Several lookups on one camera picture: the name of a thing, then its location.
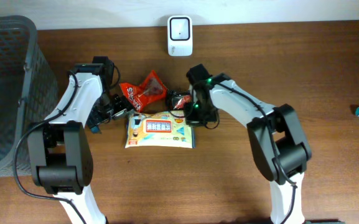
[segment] small red package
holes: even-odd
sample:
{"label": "small red package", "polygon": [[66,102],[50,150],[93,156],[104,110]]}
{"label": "small red package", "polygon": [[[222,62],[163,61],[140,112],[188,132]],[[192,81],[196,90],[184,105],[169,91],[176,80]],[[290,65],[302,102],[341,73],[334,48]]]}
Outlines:
{"label": "small red package", "polygon": [[156,72],[152,70],[139,86],[129,83],[120,83],[124,96],[132,103],[135,110],[141,112],[149,103],[164,99],[167,88],[162,84]]}

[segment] candy bag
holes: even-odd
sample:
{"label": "candy bag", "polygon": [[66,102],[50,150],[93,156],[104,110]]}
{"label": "candy bag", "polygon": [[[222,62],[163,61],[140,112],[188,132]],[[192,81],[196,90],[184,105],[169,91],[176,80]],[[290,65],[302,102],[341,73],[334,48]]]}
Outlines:
{"label": "candy bag", "polygon": [[140,112],[149,103],[166,97],[167,88],[162,84],[156,72],[152,70],[139,86],[120,83],[124,96],[132,103],[135,110]]}
{"label": "candy bag", "polygon": [[[176,116],[184,112],[171,111]],[[176,118],[168,111],[156,114],[134,113],[128,119],[125,148],[133,146],[195,147],[193,128],[185,118]]]}

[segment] table surface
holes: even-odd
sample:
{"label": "table surface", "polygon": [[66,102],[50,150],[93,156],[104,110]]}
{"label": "table surface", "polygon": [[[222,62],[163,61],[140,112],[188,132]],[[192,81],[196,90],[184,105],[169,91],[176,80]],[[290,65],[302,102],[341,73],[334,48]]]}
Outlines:
{"label": "table surface", "polygon": [[[225,72],[247,92],[293,106],[312,148],[302,184],[307,220],[359,223],[359,21],[195,26],[193,55],[167,54],[165,27],[39,31],[39,45],[58,77],[107,55],[122,82],[155,70],[167,88],[185,90],[190,67]],[[161,102],[147,111],[163,110]],[[219,128],[197,128],[197,147],[124,148],[125,120],[87,131],[91,183],[111,223],[219,223],[269,217],[269,183],[257,170],[244,127],[220,111]],[[44,193],[30,177],[31,192]],[[0,178],[0,223],[70,223],[58,202],[23,195]]]}

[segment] white wall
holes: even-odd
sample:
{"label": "white wall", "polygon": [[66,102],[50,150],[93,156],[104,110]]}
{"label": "white wall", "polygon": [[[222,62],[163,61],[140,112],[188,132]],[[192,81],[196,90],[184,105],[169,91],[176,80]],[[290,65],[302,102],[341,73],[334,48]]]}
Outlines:
{"label": "white wall", "polygon": [[194,25],[359,19],[359,0],[0,0],[38,29],[164,26],[174,14]]}

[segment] wooden table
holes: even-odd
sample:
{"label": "wooden table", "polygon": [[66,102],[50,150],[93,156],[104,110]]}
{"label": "wooden table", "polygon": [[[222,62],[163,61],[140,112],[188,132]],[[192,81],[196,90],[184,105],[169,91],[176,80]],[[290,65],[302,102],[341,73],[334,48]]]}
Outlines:
{"label": "wooden table", "polygon": [[[359,223],[359,21],[196,26],[190,57],[170,57],[166,28],[46,30],[39,45],[58,76],[107,55],[122,82],[154,69],[168,88],[184,90],[190,67],[225,72],[267,103],[292,105],[313,157],[302,184],[308,220]],[[148,110],[162,110],[161,103]],[[124,149],[124,120],[87,132],[91,183],[111,223],[218,223],[269,217],[269,184],[257,170],[244,127],[221,111],[218,129],[197,128],[197,147]],[[42,194],[30,177],[23,182]],[[23,195],[0,178],[0,223],[69,223],[58,202]]]}

